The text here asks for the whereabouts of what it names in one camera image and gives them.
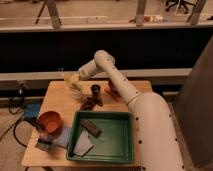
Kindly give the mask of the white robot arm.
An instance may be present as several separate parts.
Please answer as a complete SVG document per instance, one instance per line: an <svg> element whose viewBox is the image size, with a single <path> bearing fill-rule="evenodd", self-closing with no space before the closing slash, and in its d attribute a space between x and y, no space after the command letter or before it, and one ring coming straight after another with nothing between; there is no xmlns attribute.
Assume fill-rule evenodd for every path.
<svg viewBox="0 0 213 171"><path fill-rule="evenodd" d="M184 162L165 99L151 91L141 93L116 67L115 59L105 50L98 50L94 58L79 68L81 80L88 80L105 72L137 119L141 171L184 171Z"/></svg>

